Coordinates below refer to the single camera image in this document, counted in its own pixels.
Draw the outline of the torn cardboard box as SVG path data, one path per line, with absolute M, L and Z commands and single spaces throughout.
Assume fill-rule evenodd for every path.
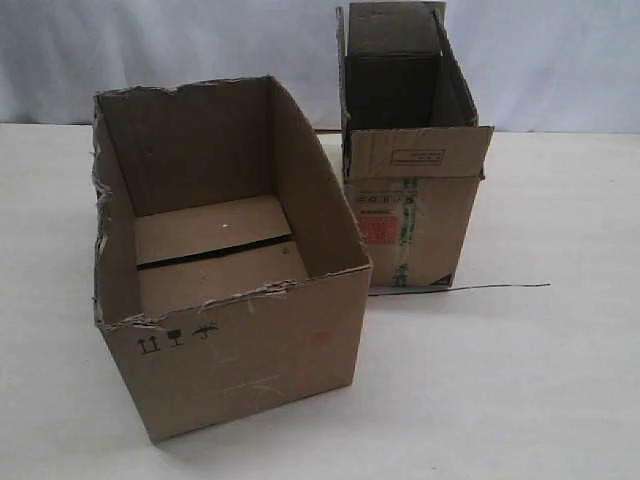
M 371 260 L 273 77 L 94 97 L 94 321 L 163 441 L 353 381 Z

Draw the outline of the tall cardboard box green tape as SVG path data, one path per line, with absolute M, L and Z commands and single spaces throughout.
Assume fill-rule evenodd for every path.
M 444 3 L 336 11 L 342 178 L 374 295 L 449 289 L 494 129 L 445 28 Z

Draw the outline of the thin dark line marker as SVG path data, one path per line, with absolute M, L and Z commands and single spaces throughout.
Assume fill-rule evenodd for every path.
M 372 287 L 369 289 L 368 295 L 376 296 L 394 296 L 394 295 L 410 295 L 410 294 L 431 294 L 438 292 L 454 292 L 479 289 L 497 289 L 497 288 L 544 288 L 550 287 L 551 283 L 497 283 L 482 285 L 464 285 L 464 286 L 425 286 L 425 287 Z

